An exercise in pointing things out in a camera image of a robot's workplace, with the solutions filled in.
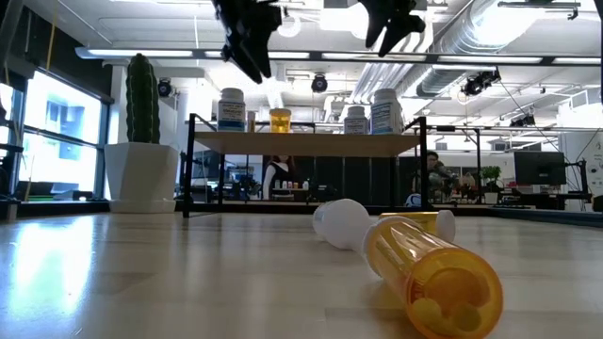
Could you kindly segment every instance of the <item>white planter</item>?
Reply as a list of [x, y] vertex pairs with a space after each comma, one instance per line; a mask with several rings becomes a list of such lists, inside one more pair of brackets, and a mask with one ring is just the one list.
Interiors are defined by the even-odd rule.
[[486, 204], [497, 204], [498, 203], [498, 193], [496, 192], [486, 192], [484, 193]]
[[125, 142], [105, 146], [111, 212], [172, 213], [178, 152], [165, 145]]

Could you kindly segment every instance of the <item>wooden shelf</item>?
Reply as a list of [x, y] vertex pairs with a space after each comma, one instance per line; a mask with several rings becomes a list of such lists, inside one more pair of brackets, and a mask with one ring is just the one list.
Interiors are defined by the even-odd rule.
[[391, 157], [418, 145], [417, 136], [196, 132], [195, 140], [222, 154]]

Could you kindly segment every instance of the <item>potted cactus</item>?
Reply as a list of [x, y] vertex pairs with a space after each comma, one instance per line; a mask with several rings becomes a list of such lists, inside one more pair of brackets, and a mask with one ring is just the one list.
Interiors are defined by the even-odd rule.
[[111, 212], [171, 213], [178, 152], [159, 144], [157, 79], [146, 56], [132, 57], [125, 83], [129, 142], [105, 146]]

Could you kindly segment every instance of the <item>yellow bottle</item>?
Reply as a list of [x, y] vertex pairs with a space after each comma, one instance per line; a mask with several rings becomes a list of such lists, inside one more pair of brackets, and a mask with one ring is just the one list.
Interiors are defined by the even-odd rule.
[[270, 110], [270, 132], [289, 133], [291, 130], [291, 111], [284, 108]]
[[488, 263], [408, 218], [374, 224], [362, 253], [428, 338], [483, 338], [500, 319], [502, 287]]
[[379, 216], [379, 220], [387, 217], [408, 218], [421, 226], [423, 231], [437, 235], [439, 238], [449, 242], [454, 241], [454, 235], [456, 235], [454, 215], [448, 210], [439, 212], [382, 213]]

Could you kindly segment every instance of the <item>glass window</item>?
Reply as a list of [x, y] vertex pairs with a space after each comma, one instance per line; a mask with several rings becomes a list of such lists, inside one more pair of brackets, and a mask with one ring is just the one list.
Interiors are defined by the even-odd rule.
[[32, 182], [54, 183], [53, 194], [93, 191], [96, 149], [30, 133], [24, 134], [23, 146], [20, 181], [28, 181], [31, 174]]
[[26, 125], [97, 143], [100, 116], [99, 100], [43, 73], [29, 80]]

